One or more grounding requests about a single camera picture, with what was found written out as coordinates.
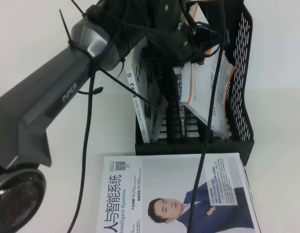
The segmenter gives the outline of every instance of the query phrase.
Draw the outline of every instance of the white table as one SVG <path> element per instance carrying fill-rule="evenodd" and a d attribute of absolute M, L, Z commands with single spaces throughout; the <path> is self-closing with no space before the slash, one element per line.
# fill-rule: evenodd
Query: white table
<path fill-rule="evenodd" d="M 256 142 L 247 174 L 261 229 L 300 233 L 300 90 L 247 91 L 246 103 Z M 64 233 L 69 228 L 79 192 L 86 109 L 87 98 L 77 96 L 49 127 L 53 165 L 40 168 L 47 179 L 46 196 L 20 233 Z M 93 109 L 75 233 L 95 232 L 103 156 L 135 154 L 131 96 L 96 96 Z"/>

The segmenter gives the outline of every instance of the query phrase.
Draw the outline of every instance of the qr code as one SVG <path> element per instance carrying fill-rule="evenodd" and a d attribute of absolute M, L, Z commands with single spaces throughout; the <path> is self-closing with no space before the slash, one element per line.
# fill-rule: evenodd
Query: qr code
<path fill-rule="evenodd" d="M 126 170 L 126 162 L 115 162 L 115 170 L 116 171 L 125 171 Z"/>

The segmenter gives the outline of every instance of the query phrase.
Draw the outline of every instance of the black mesh file holder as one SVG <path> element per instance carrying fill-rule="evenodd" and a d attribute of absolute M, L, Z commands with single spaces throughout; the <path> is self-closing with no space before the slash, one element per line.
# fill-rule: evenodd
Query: black mesh file holder
<path fill-rule="evenodd" d="M 230 139 L 223 140 L 216 135 L 211 136 L 208 146 L 208 153 L 240 153 L 244 165 L 247 164 L 251 150 L 254 145 L 253 130 L 245 107 L 244 92 L 249 64 L 250 44 L 252 36 L 252 18 L 242 1 L 233 0 L 234 4 L 226 3 L 226 21 L 230 34 L 230 46 L 226 48 L 227 58 L 235 66 L 235 72 L 229 83 L 226 102 L 226 117 L 230 134 Z M 208 7 L 208 15 L 212 8 L 217 10 L 218 6 Z M 213 18 L 213 24 L 217 26 L 216 18 Z M 171 68 L 164 68 L 162 75 L 164 77 L 165 88 L 164 94 L 169 101 L 166 111 L 166 118 L 162 126 L 162 133 L 167 135 L 166 138 L 160 139 L 157 143 L 143 143 L 142 135 L 136 121 L 136 154 L 137 155 L 160 155 L 160 154 L 192 154 L 201 153 L 206 126 L 199 119 L 193 116 L 188 110 L 188 121 L 196 122 L 197 129 L 193 137 L 188 137 L 187 142 L 181 142 L 177 137 L 178 120 L 174 108 L 175 98 L 171 91 L 172 85 Z"/>

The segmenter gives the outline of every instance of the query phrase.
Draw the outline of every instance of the white shirt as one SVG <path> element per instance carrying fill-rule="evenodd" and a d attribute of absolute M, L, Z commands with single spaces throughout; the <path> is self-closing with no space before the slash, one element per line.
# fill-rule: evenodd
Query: white shirt
<path fill-rule="evenodd" d="M 190 207 L 191 207 L 191 204 L 190 204 L 190 203 L 184 204 L 184 210 L 183 210 L 183 212 L 182 212 L 181 215 L 183 215 L 187 210 L 189 210 Z"/>

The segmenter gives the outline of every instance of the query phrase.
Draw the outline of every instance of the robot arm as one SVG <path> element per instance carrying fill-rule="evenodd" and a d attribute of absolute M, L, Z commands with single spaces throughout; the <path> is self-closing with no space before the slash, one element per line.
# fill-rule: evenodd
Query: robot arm
<path fill-rule="evenodd" d="M 101 0 L 72 29 L 74 43 L 92 57 L 108 44 L 125 0 Z M 179 66 L 195 52 L 177 0 L 132 0 L 126 26 L 100 67 L 112 70 L 145 36 L 157 46 L 154 59 Z M 46 128 L 89 78 L 90 59 L 68 47 L 0 98 L 0 167 L 51 165 Z"/>
<path fill-rule="evenodd" d="M 102 54 L 123 23 L 126 1 L 132 2 L 126 24 Z M 203 62 L 204 52 L 218 44 L 218 34 L 190 27 L 182 11 L 178 0 L 100 0 L 71 31 L 86 53 L 67 47 L 0 97 L 0 233 L 18 231 L 43 200 L 45 178 L 37 168 L 51 165 L 46 129 L 93 73 L 88 54 L 112 70 L 147 37 L 158 48 L 145 50 L 147 57 L 180 66 Z"/>

